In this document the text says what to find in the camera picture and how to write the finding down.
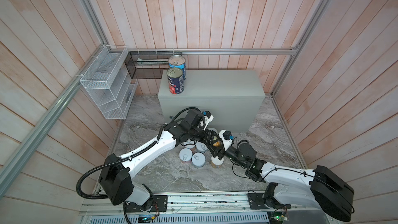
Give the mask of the orange can white lid front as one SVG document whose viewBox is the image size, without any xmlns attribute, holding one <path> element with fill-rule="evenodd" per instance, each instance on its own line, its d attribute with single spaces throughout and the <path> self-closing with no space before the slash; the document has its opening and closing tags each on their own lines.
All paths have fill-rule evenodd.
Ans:
<svg viewBox="0 0 398 224">
<path fill-rule="evenodd" d="M 211 157 L 210 164 L 213 168 L 218 169 L 223 165 L 223 163 L 224 163 L 223 158 L 220 160 L 218 157 L 216 157 L 216 158 Z"/>
</svg>

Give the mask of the orange can white lid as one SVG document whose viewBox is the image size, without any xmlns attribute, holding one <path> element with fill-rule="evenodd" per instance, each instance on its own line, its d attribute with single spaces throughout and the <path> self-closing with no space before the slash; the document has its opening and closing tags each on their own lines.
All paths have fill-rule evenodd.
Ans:
<svg viewBox="0 0 398 224">
<path fill-rule="evenodd" d="M 220 136 L 219 136 L 219 133 L 218 133 L 217 129 L 209 128 L 209 131 L 210 131 L 210 133 L 212 135 L 211 142 L 210 142 L 211 146 L 213 148 L 220 147 L 222 145 L 222 140 L 220 139 Z"/>
<path fill-rule="evenodd" d="M 220 160 L 218 157 L 216 157 L 216 158 L 211 157 L 210 164 L 213 168 L 218 169 L 223 165 L 223 163 L 224 163 L 223 158 Z"/>
</svg>

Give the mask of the dark tomato can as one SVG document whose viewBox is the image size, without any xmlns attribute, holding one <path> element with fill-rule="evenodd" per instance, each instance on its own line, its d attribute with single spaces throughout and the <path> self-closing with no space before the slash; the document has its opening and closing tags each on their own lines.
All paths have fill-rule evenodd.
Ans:
<svg viewBox="0 0 398 224">
<path fill-rule="evenodd" d="M 167 70 L 167 80 L 172 94 L 180 94 L 184 90 L 183 71 L 178 67 L 171 67 Z"/>
</svg>

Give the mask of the blue soup can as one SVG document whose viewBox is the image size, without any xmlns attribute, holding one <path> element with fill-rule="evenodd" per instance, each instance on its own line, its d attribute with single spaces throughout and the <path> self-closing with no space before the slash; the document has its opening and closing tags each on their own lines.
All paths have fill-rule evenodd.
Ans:
<svg viewBox="0 0 398 224">
<path fill-rule="evenodd" d="M 183 56 L 172 56 L 169 58 L 169 67 L 180 68 L 183 72 L 183 78 L 186 80 L 186 59 Z"/>
</svg>

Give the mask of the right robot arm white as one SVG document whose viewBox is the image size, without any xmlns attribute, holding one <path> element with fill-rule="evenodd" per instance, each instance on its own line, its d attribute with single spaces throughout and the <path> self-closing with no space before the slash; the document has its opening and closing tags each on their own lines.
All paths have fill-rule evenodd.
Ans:
<svg viewBox="0 0 398 224">
<path fill-rule="evenodd" d="M 351 221 L 355 212 L 354 189 L 329 168 L 317 166 L 313 170 L 304 170 L 281 167 L 257 158 L 256 151 L 247 142 L 234 147 L 216 141 L 207 147 L 214 158 L 220 160 L 227 157 L 233 164 L 245 169 L 246 178 L 256 183 L 267 183 L 263 195 L 267 206 L 311 206 L 339 221 Z"/>
</svg>

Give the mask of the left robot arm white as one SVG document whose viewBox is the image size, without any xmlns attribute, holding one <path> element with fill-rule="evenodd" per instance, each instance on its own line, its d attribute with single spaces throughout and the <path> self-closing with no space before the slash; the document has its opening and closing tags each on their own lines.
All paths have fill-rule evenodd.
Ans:
<svg viewBox="0 0 398 224">
<path fill-rule="evenodd" d="M 99 183 L 113 205 L 130 201 L 139 206 L 147 204 L 151 192 L 145 185 L 134 185 L 133 178 L 146 165 L 181 143 L 206 142 L 208 124 L 213 120 L 209 111 L 190 107 L 183 120 L 161 126 L 158 135 L 141 147 L 120 157 L 109 155 L 101 169 Z"/>
</svg>

